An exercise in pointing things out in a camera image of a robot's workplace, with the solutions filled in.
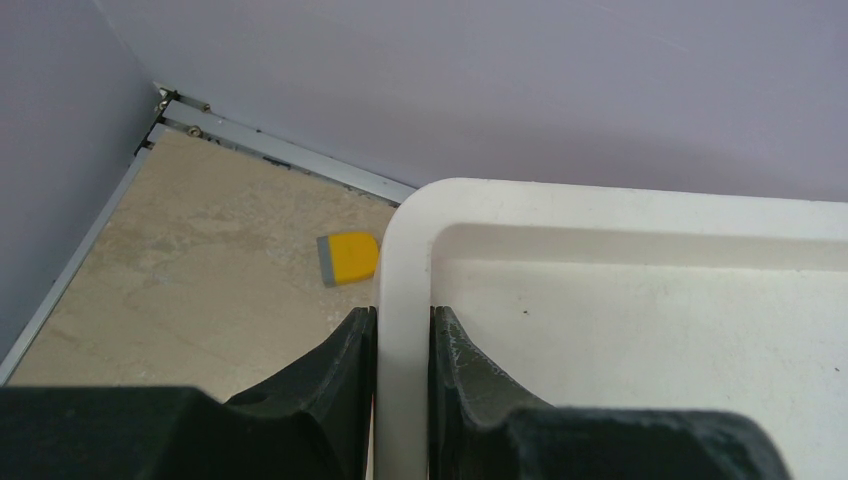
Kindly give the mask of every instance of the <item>gray end of yellow object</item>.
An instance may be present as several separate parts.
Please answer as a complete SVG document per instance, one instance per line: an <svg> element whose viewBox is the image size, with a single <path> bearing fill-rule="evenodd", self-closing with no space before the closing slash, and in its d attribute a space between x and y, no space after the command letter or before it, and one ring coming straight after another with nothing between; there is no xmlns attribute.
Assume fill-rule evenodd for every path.
<svg viewBox="0 0 848 480"><path fill-rule="evenodd" d="M321 280L328 287L336 286L336 276L333 274L333 257L330 255L329 237L318 237L318 261L321 263Z"/></svg>

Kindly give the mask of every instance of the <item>yellow sponge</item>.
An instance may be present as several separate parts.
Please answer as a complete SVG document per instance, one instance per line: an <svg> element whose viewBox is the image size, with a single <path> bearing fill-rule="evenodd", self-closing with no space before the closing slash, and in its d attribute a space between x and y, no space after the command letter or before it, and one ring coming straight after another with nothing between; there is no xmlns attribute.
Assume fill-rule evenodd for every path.
<svg viewBox="0 0 848 480"><path fill-rule="evenodd" d="M324 285L335 287L359 282L377 270L377 240L365 232L346 232L318 237L318 259Z"/></svg>

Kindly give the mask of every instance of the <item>white plastic bin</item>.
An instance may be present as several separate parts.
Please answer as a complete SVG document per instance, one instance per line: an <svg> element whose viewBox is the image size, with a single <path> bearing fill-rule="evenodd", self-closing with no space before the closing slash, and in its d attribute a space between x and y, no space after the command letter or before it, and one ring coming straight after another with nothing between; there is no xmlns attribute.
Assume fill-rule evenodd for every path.
<svg viewBox="0 0 848 480"><path fill-rule="evenodd" d="M424 478L429 307L557 405L730 410L848 472L848 204L452 179L379 271L376 474Z"/></svg>

